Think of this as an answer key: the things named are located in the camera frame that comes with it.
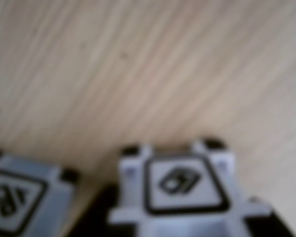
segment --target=gray plastic object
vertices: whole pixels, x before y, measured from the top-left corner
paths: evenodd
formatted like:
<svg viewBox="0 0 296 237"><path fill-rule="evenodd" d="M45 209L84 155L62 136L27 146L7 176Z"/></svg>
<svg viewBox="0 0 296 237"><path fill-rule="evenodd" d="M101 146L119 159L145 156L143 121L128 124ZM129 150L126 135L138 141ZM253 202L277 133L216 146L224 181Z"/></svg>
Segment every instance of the gray plastic object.
<svg viewBox="0 0 296 237"><path fill-rule="evenodd" d="M0 237L55 237L78 175L0 153Z"/></svg>

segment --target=white square label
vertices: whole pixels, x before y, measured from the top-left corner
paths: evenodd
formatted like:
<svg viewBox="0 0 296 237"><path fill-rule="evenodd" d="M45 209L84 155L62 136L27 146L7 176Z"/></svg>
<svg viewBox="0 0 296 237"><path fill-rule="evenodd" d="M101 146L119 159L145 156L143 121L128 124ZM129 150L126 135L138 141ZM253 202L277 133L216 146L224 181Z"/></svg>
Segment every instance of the white square label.
<svg viewBox="0 0 296 237"><path fill-rule="evenodd" d="M220 206L225 200L206 160L154 158L146 167L148 207L154 211Z"/></svg>
<svg viewBox="0 0 296 237"><path fill-rule="evenodd" d="M0 235L15 235L29 222L44 191L43 181L0 171Z"/></svg>

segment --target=wood grain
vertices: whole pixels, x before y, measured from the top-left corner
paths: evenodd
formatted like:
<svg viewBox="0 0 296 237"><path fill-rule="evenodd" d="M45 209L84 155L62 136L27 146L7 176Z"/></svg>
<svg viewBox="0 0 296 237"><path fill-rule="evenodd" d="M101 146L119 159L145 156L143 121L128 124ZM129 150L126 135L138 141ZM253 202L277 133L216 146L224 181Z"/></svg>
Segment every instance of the wood grain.
<svg viewBox="0 0 296 237"><path fill-rule="evenodd" d="M206 135L296 232L296 0L0 0L0 148L105 183Z"/></svg>

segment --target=rounded square border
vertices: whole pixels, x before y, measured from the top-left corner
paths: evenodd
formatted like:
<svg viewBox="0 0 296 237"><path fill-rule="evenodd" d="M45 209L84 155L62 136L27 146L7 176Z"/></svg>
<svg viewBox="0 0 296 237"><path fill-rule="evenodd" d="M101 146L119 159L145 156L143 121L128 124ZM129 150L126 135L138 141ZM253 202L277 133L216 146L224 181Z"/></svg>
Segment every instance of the rounded square border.
<svg viewBox="0 0 296 237"><path fill-rule="evenodd" d="M150 206L150 198L149 198L149 167L150 165L155 161L160 160L176 160L181 159L182 157L188 157L192 159L199 159L200 162L203 162L205 167L208 169L209 174L213 180L213 183L215 184L216 190L218 194L220 195L222 201L219 205L213 205L213 206L195 206L195 207L184 207L184 208L173 208L173 209L153 209ZM146 211L148 211L150 214L153 215L175 215L175 214L192 214L192 213L211 213L211 212L224 212L229 209L230 203L228 201L227 195L223 191L222 185L219 182L215 171L208 161L208 159L205 156L202 155L191 155L191 154L181 154L181 155L161 155L161 156L155 156L147 160L144 164L144 205Z"/></svg>
<svg viewBox="0 0 296 237"><path fill-rule="evenodd" d="M23 179L23 180L30 181L30 182L39 183L42 186L40 194L38 195L36 201L33 203L32 207L28 211L27 215L24 217L24 220L23 220L22 224L20 225L20 227L14 232L8 232L8 231L4 231L4 230L0 229L0 236L4 236L4 237L17 236L24 231L25 227L29 223L34 211L36 210L44 193L46 192L47 183L45 181L40 180L40 179L36 179L36 178L32 178L32 177L28 177L28 176L24 176L21 174L12 173L12 172L8 172L8 171L4 171L4 170L0 170L0 174L4 174L6 176L10 176L10 177L18 178L18 179Z"/></svg>

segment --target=printed icon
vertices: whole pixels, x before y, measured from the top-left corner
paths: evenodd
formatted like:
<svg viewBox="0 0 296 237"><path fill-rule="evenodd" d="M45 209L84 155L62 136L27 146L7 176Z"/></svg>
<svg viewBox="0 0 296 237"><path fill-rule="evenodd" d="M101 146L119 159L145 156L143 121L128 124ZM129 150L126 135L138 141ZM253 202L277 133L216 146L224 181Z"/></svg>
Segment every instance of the printed icon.
<svg viewBox="0 0 296 237"><path fill-rule="evenodd" d="M0 214L2 217L13 215L18 206L25 204L26 190L21 188L11 189L7 185L0 185Z"/></svg>
<svg viewBox="0 0 296 237"><path fill-rule="evenodd" d="M187 167L177 167L171 170L160 182L160 187L168 194L187 194L200 180L201 175Z"/></svg>
<svg viewBox="0 0 296 237"><path fill-rule="evenodd" d="M0 236L22 232L45 190L41 180L0 171Z"/></svg>

